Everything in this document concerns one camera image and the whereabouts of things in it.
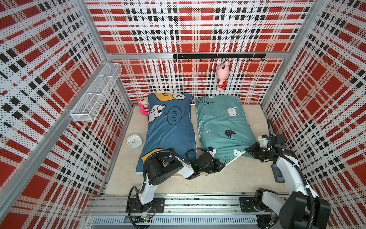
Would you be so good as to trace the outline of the teal cat print pillow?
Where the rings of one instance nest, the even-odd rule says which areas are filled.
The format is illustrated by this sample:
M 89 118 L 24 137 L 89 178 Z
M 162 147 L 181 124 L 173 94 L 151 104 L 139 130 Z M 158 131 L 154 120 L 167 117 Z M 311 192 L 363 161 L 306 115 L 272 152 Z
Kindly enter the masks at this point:
M 257 142 L 238 97 L 205 96 L 194 101 L 201 147 L 216 149 L 214 159 L 228 166 Z

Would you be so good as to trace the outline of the blue cartoon print pillow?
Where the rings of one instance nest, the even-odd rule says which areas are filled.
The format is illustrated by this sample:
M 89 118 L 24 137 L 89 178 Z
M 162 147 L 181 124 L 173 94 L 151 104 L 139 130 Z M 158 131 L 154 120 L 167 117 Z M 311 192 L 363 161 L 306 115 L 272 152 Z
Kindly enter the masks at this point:
M 186 161 L 194 161 L 197 148 L 191 122 L 191 94 L 150 94 L 147 96 L 148 131 L 135 169 L 142 174 L 145 160 L 154 152 L 173 148 Z

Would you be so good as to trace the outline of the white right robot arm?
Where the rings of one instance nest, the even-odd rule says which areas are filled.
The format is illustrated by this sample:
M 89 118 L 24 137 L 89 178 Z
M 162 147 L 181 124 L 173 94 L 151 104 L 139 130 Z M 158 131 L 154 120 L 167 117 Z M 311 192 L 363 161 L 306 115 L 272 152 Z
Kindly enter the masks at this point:
M 246 153 L 261 162 L 272 161 L 281 172 L 289 192 L 289 197 L 283 199 L 274 191 L 259 188 L 253 198 L 253 209 L 258 212 L 271 210 L 277 215 L 283 229 L 327 227 L 330 204 L 310 187 L 293 151 L 277 143 L 266 148 L 255 143 L 246 149 Z

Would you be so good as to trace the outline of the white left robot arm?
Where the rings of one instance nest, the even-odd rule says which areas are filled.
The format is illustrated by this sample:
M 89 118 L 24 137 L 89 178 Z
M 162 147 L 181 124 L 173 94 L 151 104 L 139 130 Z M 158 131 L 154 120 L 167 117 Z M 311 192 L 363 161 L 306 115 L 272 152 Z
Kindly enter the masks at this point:
M 174 175 L 187 180 L 195 179 L 202 173 L 209 175 L 220 172 L 225 164 L 215 159 L 216 149 L 194 148 L 185 156 L 176 153 L 173 148 L 158 149 L 143 159 L 143 183 L 140 189 L 132 187 L 127 199 L 125 212 L 163 213 L 165 198 L 156 198 L 158 186 Z

